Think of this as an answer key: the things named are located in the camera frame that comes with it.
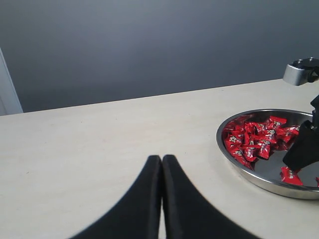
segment gray wall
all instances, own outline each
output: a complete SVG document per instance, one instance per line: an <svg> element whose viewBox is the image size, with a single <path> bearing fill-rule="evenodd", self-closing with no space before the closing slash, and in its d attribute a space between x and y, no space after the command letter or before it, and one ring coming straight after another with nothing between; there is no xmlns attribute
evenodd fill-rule
<svg viewBox="0 0 319 239"><path fill-rule="evenodd" d="M319 57L318 0L0 0L25 112L281 78Z"/></svg>

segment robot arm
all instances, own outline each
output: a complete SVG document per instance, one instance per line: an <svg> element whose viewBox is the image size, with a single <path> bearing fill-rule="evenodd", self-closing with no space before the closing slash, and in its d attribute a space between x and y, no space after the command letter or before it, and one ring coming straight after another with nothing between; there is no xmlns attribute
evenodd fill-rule
<svg viewBox="0 0 319 239"><path fill-rule="evenodd" d="M297 60L286 67L283 80L289 84L300 86L319 79L319 60L313 57ZM286 153L283 162L292 170L300 170L319 161L319 95L310 103L313 110L312 122L302 123L295 143Z"/></svg>

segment red candy wrapper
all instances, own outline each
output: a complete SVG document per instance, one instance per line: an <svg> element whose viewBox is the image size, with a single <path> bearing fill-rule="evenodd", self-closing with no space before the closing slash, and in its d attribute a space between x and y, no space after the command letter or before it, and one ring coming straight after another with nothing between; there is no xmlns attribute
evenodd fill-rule
<svg viewBox="0 0 319 239"><path fill-rule="evenodd" d="M270 116L269 119L265 122L267 128L277 129L279 126L285 124L287 122L284 118L279 118L275 116Z"/></svg>
<svg viewBox="0 0 319 239"><path fill-rule="evenodd" d="M254 167L252 166L252 164L244 158L243 151L240 148L238 147L231 148L230 154L242 165L244 165L245 167L251 170L254 170Z"/></svg>
<svg viewBox="0 0 319 239"><path fill-rule="evenodd" d="M245 122L244 129L245 129L245 132L249 134L255 134L255 131L256 131L255 125L252 122Z"/></svg>
<svg viewBox="0 0 319 239"><path fill-rule="evenodd" d="M292 126L287 128L279 127L277 129L277 138L280 138L284 142L288 143L295 138L296 135L299 134L299 127Z"/></svg>
<svg viewBox="0 0 319 239"><path fill-rule="evenodd" d="M259 148L260 148L260 145L243 146L245 159L248 162L255 162L257 159L256 155Z"/></svg>
<svg viewBox="0 0 319 239"><path fill-rule="evenodd" d="M235 144L241 144L242 143L242 139L235 136L235 135L229 135L226 138L226 141L231 142L231 143L235 143Z"/></svg>
<svg viewBox="0 0 319 239"><path fill-rule="evenodd" d="M225 140L225 146L227 150L229 151L232 147L239 147L241 144L240 143L233 143L231 141Z"/></svg>
<svg viewBox="0 0 319 239"><path fill-rule="evenodd" d="M258 156L264 159L268 159L270 155L270 142L265 139L262 139L258 142L258 145L260 146Z"/></svg>
<svg viewBox="0 0 319 239"><path fill-rule="evenodd" d="M263 123L254 123L254 126L256 127L257 133L260 134L266 130L266 126Z"/></svg>
<svg viewBox="0 0 319 239"><path fill-rule="evenodd" d="M292 171L288 167L281 168L280 176L281 176L281 181L283 181L285 183L290 183L290 184L295 184L295 185L300 185L300 186L303 185L302 181L300 180L300 178L297 175L297 172Z"/></svg>
<svg viewBox="0 0 319 239"><path fill-rule="evenodd" d="M268 129L264 131L265 134L265 140L269 141L272 144L276 144L277 141L275 139L275 130L274 129Z"/></svg>
<svg viewBox="0 0 319 239"><path fill-rule="evenodd" d="M223 131L226 131L226 132L233 131L233 130L235 130L235 126L236 126L236 125L237 125L237 124L236 124L235 121L231 121L231 122L229 122L229 123L225 126L225 128L224 128Z"/></svg>

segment tabletop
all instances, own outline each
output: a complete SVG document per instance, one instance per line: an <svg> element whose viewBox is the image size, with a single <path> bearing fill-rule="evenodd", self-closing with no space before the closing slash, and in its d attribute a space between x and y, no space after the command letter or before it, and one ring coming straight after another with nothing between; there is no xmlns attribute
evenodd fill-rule
<svg viewBox="0 0 319 239"><path fill-rule="evenodd" d="M68 238L105 214L151 154L174 154L218 210L262 238L316 238L319 201L243 179L216 131L254 109L311 112L317 84L272 80L0 117L0 238ZM165 238L163 219L159 238Z"/></svg>

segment stainless steel plate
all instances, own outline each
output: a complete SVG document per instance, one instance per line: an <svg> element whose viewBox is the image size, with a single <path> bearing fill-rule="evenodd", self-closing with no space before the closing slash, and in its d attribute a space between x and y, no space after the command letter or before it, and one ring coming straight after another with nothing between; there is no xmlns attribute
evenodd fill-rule
<svg viewBox="0 0 319 239"><path fill-rule="evenodd" d="M311 120L312 115L304 112L291 110L254 110L247 111L228 118L217 131L217 143L224 155L233 163L239 173L253 184L279 195L299 198L299 199L319 199L319 188L316 177L319 177L319 162L302 169L298 176L304 186L298 186L281 182L281 167L285 166L282 159L286 151L275 151L269 160L259 160L256 162L255 170L250 170L237 162L226 150L223 139L223 129L234 120L245 120L254 122L264 122L269 116L282 117L287 119L284 126L300 125L305 120Z"/></svg>

